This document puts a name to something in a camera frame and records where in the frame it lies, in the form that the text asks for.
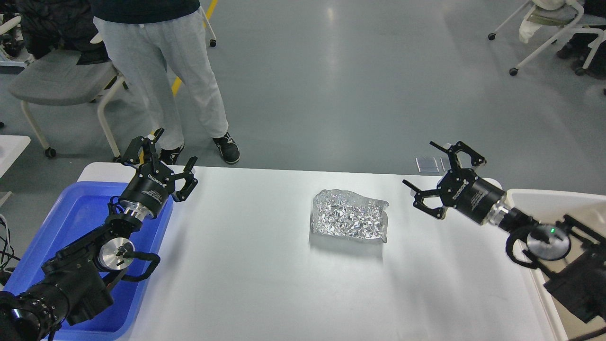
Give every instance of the silver foil package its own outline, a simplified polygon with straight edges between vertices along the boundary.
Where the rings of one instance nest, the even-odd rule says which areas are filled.
[[[313,199],[310,229],[315,234],[387,242],[389,203],[351,191],[323,189]]]

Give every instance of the gripper logo text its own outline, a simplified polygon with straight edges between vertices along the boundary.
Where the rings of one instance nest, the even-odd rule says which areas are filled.
[[[152,177],[151,174],[147,174],[147,177],[150,178],[153,182],[157,183],[160,186],[164,185],[163,183],[160,182],[160,180],[156,179],[155,177]]]
[[[463,185],[461,185],[461,188],[459,188],[459,190],[456,191],[456,193],[454,194],[453,200],[456,200],[459,197],[459,195],[461,195],[461,192],[463,192],[463,190],[465,189],[465,187],[467,187],[468,184],[469,184],[469,181],[467,181],[467,179],[463,179]]]

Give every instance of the white desk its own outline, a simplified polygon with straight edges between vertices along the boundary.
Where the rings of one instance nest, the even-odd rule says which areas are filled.
[[[79,181],[133,174],[93,163]],[[402,179],[425,189],[439,177],[197,167],[196,178],[124,340],[540,341],[562,328],[505,255],[505,232],[412,207]],[[387,244],[310,236],[313,197],[335,188],[390,203]]]
[[[27,136],[0,135],[0,178],[30,144]]]

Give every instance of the yellow floor line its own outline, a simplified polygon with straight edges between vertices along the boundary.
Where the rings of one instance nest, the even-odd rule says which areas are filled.
[[[208,18],[208,20],[210,20],[210,17],[213,16],[213,12],[215,11],[215,7],[217,6],[217,1],[219,1],[219,0],[212,0],[210,5],[208,6],[208,10],[206,11],[206,18]],[[181,81],[181,79],[179,77],[177,77],[172,86],[173,96],[177,95],[177,93],[179,92],[179,88],[181,87],[181,84],[183,84],[183,82]]]

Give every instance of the gray sweatpants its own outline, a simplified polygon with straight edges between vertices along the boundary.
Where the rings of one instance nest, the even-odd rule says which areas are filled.
[[[183,144],[167,65],[183,81],[210,137],[227,132],[223,99],[206,53],[201,10],[169,21],[152,24],[120,24],[94,18],[113,64],[143,97],[152,129],[165,129],[160,147]]]

